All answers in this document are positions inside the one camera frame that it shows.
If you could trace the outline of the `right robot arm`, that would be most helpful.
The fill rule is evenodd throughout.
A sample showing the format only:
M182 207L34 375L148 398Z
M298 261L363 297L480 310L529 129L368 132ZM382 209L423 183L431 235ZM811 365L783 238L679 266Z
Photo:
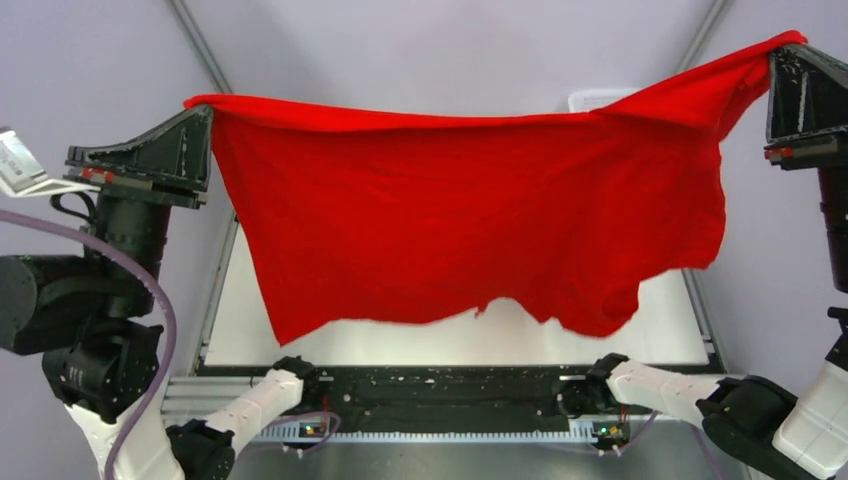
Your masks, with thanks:
M847 288L847 65L807 46L769 58L766 159L818 175L833 283ZM611 353L586 373L600 412L642 407L702 431L724 453L774 479L831 479L847 462L847 338L828 351L813 384L794 395L765 378L710 379Z

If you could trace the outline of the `red t shirt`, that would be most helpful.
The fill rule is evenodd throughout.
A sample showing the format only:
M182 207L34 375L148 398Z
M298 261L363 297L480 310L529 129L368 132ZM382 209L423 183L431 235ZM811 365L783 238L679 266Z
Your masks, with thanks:
M205 94L211 149L280 344L337 320L492 301L607 337L640 285L726 231L721 142L789 30L582 113L453 117Z

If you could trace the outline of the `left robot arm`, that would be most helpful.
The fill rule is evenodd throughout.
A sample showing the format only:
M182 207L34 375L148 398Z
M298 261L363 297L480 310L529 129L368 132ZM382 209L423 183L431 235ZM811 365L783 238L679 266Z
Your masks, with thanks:
M73 147L53 178L11 128L1 131L1 190L84 204L68 228L3 211L5 223L79 242L74 255L1 259L1 346L38 354L55 397L83 431L104 479L225 479L237 456L290 410L319 404L314 366L285 357L221 410L166 426L160 388L176 316L158 277L171 211L205 203L214 112L186 109L128 141Z

